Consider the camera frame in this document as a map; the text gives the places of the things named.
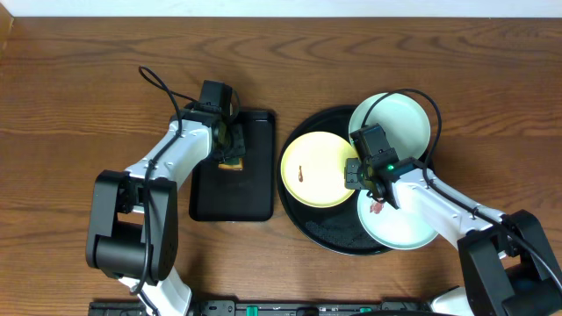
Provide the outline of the round black tray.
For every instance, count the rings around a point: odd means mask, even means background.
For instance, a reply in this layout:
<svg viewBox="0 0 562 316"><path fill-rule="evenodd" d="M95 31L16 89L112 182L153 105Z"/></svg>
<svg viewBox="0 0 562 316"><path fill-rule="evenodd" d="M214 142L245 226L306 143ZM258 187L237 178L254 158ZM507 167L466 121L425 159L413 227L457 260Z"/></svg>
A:
<svg viewBox="0 0 562 316"><path fill-rule="evenodd" d="M354 105L342 105L315 113L293 130L282 149L286 150L294 140L306 133L328 132L346 136L355 109ZM390 250L375 241L363 228L357 214L356 192L334 207L304 205L285 188L280 166L277 166L277 191L289 219L316 244L343 255L379 255Z"/></svg>

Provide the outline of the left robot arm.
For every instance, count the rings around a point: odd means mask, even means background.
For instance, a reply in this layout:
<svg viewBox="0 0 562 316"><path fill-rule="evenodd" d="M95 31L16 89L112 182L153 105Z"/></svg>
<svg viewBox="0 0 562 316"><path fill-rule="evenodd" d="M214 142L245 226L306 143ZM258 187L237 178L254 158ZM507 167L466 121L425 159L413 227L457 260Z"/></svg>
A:
<svg viewBox="0 0 562 316"><path fill-rule="evenodd" d="M177 192L208 158L244 154L235 116L181 110L163 138L124 171L94 182L86 262L126 285L149 315L185 315L192 292L174 267Z"/></svg>

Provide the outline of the light green plate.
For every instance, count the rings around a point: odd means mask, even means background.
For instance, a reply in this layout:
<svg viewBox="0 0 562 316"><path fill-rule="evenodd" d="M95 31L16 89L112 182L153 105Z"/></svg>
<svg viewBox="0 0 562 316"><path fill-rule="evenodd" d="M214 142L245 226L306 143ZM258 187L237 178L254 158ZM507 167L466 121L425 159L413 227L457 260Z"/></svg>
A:
<svg viewBox="0 0 562 316"><path fill-rule="evenodd" d="M364 230L383 246L412 250L429 244L438 232L422 219L381 204L361 190L357 198L357 214Z"/></svg>
<svg viewBox="0 0 562 316"><path fill-rule="evenodd" d="M370 112L366 125L381 125L399 160L419 159L429 145L431 127L422 107L411 97L393 94Z"/></svg>

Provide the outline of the green and yellow sponge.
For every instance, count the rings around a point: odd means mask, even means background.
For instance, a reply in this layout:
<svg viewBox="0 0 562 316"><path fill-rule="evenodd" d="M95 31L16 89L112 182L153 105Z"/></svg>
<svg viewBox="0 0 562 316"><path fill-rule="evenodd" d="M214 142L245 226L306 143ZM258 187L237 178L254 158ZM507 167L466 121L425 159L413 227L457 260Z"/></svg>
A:
<svg viewBox="0 0 562 316"><path fill-rule="evenodd" d="M242 158L235 158L231 160L227 160L218 164L220 169L225 170L243 170L243 159Z"/></svg>

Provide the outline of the yellow plate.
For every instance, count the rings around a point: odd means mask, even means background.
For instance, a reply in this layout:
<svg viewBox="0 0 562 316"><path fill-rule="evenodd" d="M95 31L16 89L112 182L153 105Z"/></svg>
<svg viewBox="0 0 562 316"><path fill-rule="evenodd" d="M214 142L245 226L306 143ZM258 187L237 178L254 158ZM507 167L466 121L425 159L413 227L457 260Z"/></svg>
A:
<svg viewBox="0 0 562 316"><path fill-rule="evenodd" d="M356 150L334 133L305 133L292 141L282 155L283 185L304 205L339 205L354 193L345 187L344 169L346 160L356 157Z"/></svg>

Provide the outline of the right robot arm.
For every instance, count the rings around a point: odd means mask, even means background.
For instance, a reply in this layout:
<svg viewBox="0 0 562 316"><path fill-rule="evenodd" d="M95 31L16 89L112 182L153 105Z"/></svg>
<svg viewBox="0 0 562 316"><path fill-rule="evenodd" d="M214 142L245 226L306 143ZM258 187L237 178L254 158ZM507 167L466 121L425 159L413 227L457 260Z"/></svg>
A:
<svg viewBox="0 0 562 316"><path fill-rule="evenodd" d="M561 268L538 219L506 214L441 181L414 158L378 166L350 158L345 185L367 190L430 225L456 247L475 315L550 315L561 309Z"/></svg>

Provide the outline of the black rectangular tray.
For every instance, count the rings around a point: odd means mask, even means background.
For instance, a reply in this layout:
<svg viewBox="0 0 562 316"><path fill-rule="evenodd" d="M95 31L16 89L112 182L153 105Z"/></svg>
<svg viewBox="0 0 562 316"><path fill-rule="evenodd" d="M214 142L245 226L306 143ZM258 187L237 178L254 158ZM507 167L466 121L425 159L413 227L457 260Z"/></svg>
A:
<svg viewBox="0 0 562 316"><path fill-rule="evenodd" d="M190 217L196 221L266 221L273 213L275 116L271 111L243 111L246 146L242 169L221 169L203 161L192 172Z"/></svg>

